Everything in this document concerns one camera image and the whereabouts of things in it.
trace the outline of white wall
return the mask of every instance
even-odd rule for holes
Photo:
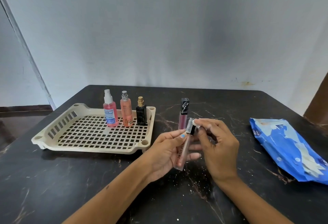
[[[328,71],[328,0],[7,2],[57,107],[116,84],[257,89],[303,114]]]
[[[0,5],[0,107],[49,104]]]

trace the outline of plastic tray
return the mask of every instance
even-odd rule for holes
[[[146,151],[152,138],[155,107],[147,107],[147,126],[136,124],[136,111],[132,111],[133,125],[125,127],[121,110],[117,110],[119,124],[108,127],[103,109],[88,108],[76,103],[32,138],[41,149],[97,153],[132,154]]]

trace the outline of wet wipes packet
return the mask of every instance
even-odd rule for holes
[[[277,165],[297,181],[328,185],[328,163],[322,159],[285,119],[254,119],[255,138]]]

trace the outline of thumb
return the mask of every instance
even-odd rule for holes
[[[207,137],[205,128],[200,127],[198,129],[198,139],[199,139],[203,149],[207,149],[207,148],[211,147],[212,144]]]
[[[174,138],[174,139],[169,139],[171,147],[175,148],[178,146],[181,146],[183,144],[183,142],[185,142],[185,140],[187,139],[187,134],[186,132],[184,132],[183,134],[181,134],[180,136]]]

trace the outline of pink spray bottle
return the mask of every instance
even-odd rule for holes
[[[109,91],[109,89],[105,89],[104,100],[104,111],[107,126],[116,127],[118,125],[116,103],[113,102],[113,97],[111,96],[111,92]]]

